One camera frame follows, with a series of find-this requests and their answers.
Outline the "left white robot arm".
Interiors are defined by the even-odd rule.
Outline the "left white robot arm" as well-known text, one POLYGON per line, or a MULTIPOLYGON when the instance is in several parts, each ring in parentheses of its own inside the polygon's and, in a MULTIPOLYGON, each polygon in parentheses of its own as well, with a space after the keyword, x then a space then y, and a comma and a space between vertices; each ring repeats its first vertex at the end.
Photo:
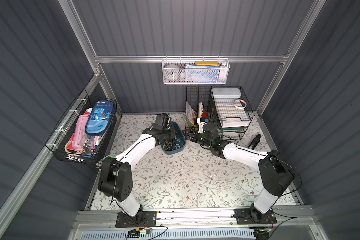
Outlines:
POLYGON ((103 159, 98 190, 115 199, 122 213, 130 218, 139 219, 142 212, 141 204, 132 194, 132 170, 150 150, 175 138, 175 128, 170 121, 171 117, 166 113, 157 115, 153 125, 145 129, 129 148, 115 157, 109 155, 103 159))

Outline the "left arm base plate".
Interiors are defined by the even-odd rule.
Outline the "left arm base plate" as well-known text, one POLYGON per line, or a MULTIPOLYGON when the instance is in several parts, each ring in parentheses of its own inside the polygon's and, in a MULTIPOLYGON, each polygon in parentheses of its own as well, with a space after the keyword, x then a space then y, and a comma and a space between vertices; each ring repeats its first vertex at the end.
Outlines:
POLYGON ((131 217, 126 213, 119 212, 117 215, 116 228, 142 228, 155 227, 157 221, 156 211, 140 211, 136 216, 131 217))

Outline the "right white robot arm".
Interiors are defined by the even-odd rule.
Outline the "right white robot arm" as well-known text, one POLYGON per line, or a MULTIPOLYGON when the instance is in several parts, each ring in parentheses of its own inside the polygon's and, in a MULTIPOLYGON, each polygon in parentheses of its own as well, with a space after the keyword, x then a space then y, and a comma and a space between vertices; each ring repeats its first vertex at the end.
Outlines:
POLYGON ((278 159, 278 151, 255 151, 223 140, 213 124, 205 124, 201 131, 185 129, 183 134, 186 140, 201 145, 214 156, 240 162, 260 173, 263 189, 250 207, 254 217, 267 215, 295 179, 291 169, 286 168, 287 164, 278 159))

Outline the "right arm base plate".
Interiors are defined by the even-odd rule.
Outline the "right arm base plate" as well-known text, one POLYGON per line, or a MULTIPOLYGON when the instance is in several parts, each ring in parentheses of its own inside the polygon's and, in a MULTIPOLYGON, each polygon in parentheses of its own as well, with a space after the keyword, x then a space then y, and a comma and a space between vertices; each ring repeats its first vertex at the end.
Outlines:
POLYGON ((265 214, 257 209, 234 209, 233 217, 238 225, 276 224, 275 213, 269 209, 265 214))

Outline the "teal plastic storage box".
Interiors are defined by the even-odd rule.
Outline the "teal plastic storage box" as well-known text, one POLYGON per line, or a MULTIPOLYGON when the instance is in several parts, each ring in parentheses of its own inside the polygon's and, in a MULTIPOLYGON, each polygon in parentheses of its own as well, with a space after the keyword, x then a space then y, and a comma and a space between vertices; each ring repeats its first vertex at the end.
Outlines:
POLYGON ((167 155, 174 155, 176 153, 181 152, 185 145, 186 139, 185 136, 176 122, 171 122, 170 126, 175 130, 175 138, 169 141, 164 141, 161 143, 161 148, 167 155))

